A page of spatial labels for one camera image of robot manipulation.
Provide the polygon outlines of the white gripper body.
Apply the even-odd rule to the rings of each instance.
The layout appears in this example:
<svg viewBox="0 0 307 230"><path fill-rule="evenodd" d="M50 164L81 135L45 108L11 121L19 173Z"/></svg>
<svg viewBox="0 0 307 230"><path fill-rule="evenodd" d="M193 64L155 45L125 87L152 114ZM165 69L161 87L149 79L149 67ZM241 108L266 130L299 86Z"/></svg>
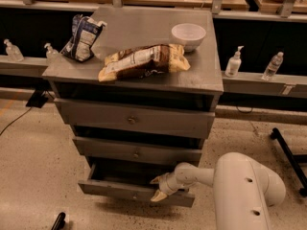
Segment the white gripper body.
<svg viewBox="0 0 307 230"><path fill-rule="evenodd" d="M180 183L173 172L167 172L159 177L159 190L170 196L180 189Z"/></svg>

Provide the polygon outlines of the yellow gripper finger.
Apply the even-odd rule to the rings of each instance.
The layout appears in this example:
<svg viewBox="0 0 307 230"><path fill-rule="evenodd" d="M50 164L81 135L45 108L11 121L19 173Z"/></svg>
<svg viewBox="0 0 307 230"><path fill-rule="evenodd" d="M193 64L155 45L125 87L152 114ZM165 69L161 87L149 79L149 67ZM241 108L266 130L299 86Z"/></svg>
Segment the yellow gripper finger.
<svg viewBox="0 0 307 230"><path fill-rule="evenodd" d="M151 198L151 202L159 202L167 197L168 196L165 193L161 192L160 190L156 190L153 197Z"/></svg>
<svg viewBox="0 0 307 230"><path fill-rule="evenodd" d="M153 185L153 184L159 184L161 183L162 181L164 181L166 179L166 175L165 174L162 174L162 175L159 175L157 177L155 177L154 179L152 179L150 181L150 183Z"/></svg>

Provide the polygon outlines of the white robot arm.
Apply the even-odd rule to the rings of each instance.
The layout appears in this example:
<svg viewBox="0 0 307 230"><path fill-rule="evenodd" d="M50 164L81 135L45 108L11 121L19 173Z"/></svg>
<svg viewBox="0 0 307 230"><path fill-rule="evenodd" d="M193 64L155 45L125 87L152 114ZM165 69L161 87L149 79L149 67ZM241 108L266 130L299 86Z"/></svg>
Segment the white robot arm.
<svg viewBox="0 0 307 230"><path fill-rule="evenodd" d="M180 163L152 183L158 186L152 202L196 183L212 187L217 230L272 230L268 209L286 195L276 172L239 152L222 155L213 169Z"/></svg>

